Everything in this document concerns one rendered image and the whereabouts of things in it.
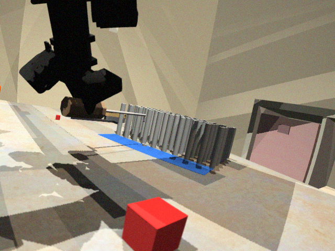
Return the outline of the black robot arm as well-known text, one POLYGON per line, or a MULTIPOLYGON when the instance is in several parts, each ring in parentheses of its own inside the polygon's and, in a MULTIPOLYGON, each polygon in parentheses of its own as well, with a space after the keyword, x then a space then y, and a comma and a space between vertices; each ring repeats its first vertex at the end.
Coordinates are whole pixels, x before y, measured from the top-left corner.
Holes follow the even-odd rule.
MULTIPOLYGON (((91 2, 92 21, 96 27, 136 27, 137 0, 30 0, 32 4, 47 3, 51 30, 54 35, 68 36, 89 29, 87 2, 91 2)), ((58 47, 44 41, 45 50, 38 53, 20 70, 20 75, 42 94, 59 80, 70 76, 71 69, 58 47), (68 75, 69 74, 69 75, 68 75)))

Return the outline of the blue flat strip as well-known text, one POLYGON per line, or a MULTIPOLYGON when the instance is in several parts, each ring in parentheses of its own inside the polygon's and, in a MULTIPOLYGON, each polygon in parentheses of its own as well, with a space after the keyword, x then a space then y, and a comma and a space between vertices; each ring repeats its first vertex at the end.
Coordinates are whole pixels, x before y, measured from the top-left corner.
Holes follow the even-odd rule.
POLYGON ((178 156, 174 156, 171 155, 169 153, 166 152, 162 152, 160 150, 154 149, 152 147, 149 146, 142 146, 142 144, 129 140, 127 138, 121 137, 119 135, 116 134, 98 134, 101 135, 105 138, 108 138, 112 141, 115 141, 117 143, 120 143, 122 145, 125 145, 127 147, 130 147, 132 149, 135 149, 137 151, 143 152, 145 154, 148 154, 150 156, 156 157, 158 159, 161 159, 163 161, 166 161, 168 163, 174 164, 176 166, 179 166, 181 168, 185 168, 188 170, 191 170, 193 172, 202 174, 202 175, 206 175, 208 172, 210 172, 211 170, 213 170, 214 168, 211 167, 207 167, 204 166, 202 164, 199 163, 194 163, 192 161, 189 161, 187 159, 178 157, 178 156))

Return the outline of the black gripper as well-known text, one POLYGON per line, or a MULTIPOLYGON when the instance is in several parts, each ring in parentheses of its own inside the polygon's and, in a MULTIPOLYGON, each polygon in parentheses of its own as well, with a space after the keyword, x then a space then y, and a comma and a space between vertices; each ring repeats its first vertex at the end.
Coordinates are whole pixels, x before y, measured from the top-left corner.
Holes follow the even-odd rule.
POLYGON ((97 103, 122 92, 122 78, 105 68, 93 71, 91 66, 97 65, 92 56, 91 43, 95 35, 89 29, 75 35, 57 36, 53 34, 50 44, 61 50, 68 62, 71 75, 60 81, 65 83, 74 98, 80 98, 88 115, 95 110, 97 103))

